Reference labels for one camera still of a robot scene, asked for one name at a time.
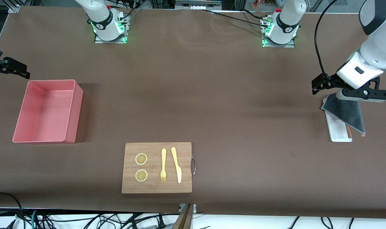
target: white floor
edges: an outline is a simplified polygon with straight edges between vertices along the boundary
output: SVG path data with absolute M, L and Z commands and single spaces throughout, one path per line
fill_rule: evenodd
M 153 216 L 156 214 L 144 214 L 145 216 Z M 92 218 L 96 215 L 57 215 L 51 216 L 54 220 L 72 220 Z M 121 221 L 126 221 L 131 214 L 119 215 Z M 14 220 L 14 216 L 1 216 L 0 228 L 5 228 Z M 165 224 L 174 223 L 177 216 L 163 216 Z M 292 216 L 228 216 L 228 215 L 195 215 L 193 220 L 193 229 L 202 229 L 209 226 L 209 229 L 288 229 L 295 217 Z M 331 218 L 334 229 L 348 229 L 350 218 Z M 58 223 L 55 222 L 55 227 L 58 229 L 82 229 L 88 223 L 88 220 Z M 97 227 L 98 220 L 95 220 L 89 227 L 94 229 Z M 157 225 L 155 219 L 150 219 L 138 223 L 138 229 L 148 228 Z M 23 229 L 22 220 L 17 220 L 14 229 Z M 386 229 L 386 219 L 355 219 L 352 224 L 352 229 Z M 101 229 L 114 229 L 114 226 L 109 223 L 103 224 Z M 300 217 L 294 229 L 326 229 L 321 223 L 320 217 Z

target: brown table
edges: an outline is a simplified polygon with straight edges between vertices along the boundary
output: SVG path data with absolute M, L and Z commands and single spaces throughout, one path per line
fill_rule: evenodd
M 248 15 L 235 13 L 248 18 Z M 77 143 L 12 143 L 27 81 L 0 80 L 0 191 L 24 207 L 386 218 L 386 102 L 362 103 L 366 138 L 330 142 L 306 14 L 296 48 L 262 48 L 257 26 L 201 10 L 142 10 L 128 44 L 94 44 L 81 8 L 22 7 L 0 39 L 32 80 L 84 90 Z M 366 39 L 357 15 L 326 15 L 335 70 Z M 382 77 L 386 89 L 386 73 Z M 121 194 L 126 142 L 192 142 L 191 194 Z M 0 205 L 14 207 L 0 197 Z

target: cutting board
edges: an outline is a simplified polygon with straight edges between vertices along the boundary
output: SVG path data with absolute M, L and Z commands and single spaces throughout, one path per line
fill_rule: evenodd
M 181 183 L 177 182 L 176 166 L 171 148 L 177 151 L 177 162 L 181 168 Z M 166 154 L 166 182 L 161 183 L 162 170 L 161 151 L 165 148 Z M 147 155 L 147 162 L 138 165 L 135 157 L 139 153 Z M 122 193 L 191 193 L 192 192 L 192 144 L 191 142 L 141 142 L 126 143 L 124 156 L 124 171 L 122 176 Z M 138 170 L 146 170 L 148 177 L 139 182 L 135 178 Z

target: pink bin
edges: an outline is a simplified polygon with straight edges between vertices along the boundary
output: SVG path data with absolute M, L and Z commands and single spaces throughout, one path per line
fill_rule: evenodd
M 82 99 L 83 90 L 75 80 L 29 81 L 12 141 L 74 143 Z

